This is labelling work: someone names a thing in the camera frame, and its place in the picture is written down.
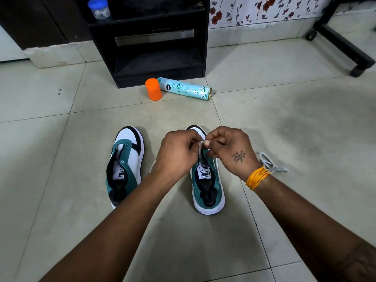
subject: orange container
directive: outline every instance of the orange container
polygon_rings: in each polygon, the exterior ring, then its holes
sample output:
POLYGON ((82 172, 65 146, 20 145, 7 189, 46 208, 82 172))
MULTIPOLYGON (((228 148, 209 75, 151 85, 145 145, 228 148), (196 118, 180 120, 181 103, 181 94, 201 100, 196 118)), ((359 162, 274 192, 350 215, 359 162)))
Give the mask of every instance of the orange container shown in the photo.
POLYGON ((162 92, 159 88, 159 82, 155 78, 150 78, 145 82, 147 92, 149 94, 150 100, 158 101, 162 98, 162 92))

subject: puma shoe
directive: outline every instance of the puma shoe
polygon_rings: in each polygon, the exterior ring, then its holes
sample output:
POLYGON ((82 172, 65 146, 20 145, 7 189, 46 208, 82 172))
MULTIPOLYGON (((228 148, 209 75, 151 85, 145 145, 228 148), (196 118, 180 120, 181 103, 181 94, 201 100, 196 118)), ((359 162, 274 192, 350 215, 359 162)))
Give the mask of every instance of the puma shoe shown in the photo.
MULTIPOLYGON (((206 133, 199 126, 189 126, 205 140, 206 133)), ((218 172, 218 159, 206 156, 208 149, 199 150, 199 159, 191 169, 192 195, 195 208, 204 215, 218 213, 224 207, 224 193, 218 172)))
POLYGON ((134 127, 122 128, 114 141, 106 169, 106 185, 115 209, 140 183, 144 140, 134 127))

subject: person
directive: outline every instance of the person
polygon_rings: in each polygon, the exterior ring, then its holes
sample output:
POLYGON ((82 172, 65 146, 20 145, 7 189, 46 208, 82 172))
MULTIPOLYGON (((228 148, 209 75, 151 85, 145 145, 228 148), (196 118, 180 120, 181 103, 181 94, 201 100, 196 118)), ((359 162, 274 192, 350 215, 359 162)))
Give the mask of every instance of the person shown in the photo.
MULTIPOLYGON (((158 204, 197 161, 200 141, 195 130, 168 132, 152 172, 41 281, 122 281, 158 204)), ((249 137, 240 129, 218 127, 202 147, 245 182, 261 167, 249 137), (244 157, 235 161, 234 154, 240 151, 244 157)), ((376 249, 369 243, 272 175, 254 192, 319 282, 376 281, 376 249)))

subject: bottom shelf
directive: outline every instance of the bottom shelf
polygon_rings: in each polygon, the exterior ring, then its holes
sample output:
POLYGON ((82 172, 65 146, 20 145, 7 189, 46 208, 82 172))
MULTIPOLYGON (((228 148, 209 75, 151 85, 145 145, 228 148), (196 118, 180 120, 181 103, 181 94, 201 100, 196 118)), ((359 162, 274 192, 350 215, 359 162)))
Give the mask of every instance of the bottom shelf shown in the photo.
POLYGON ((120 88, 144 85, 149 78, 175 80, 203 77, 204 62, 197 47, 146 52, 119 58, 115 79, 120 88))

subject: light blue spray can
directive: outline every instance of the light blue spray can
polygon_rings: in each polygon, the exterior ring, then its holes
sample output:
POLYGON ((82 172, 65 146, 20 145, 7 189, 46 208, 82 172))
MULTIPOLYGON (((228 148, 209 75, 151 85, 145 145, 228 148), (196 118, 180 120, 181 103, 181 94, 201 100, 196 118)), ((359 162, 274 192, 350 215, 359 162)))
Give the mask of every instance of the light blue spray can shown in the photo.
POLYGON ((161 90, 172 92, 179 95, 189 96, 193 98, 209 100, 211 96, 211 88, 206 86, 193 85, 177 80, 159 77, 159 87, 161 90))

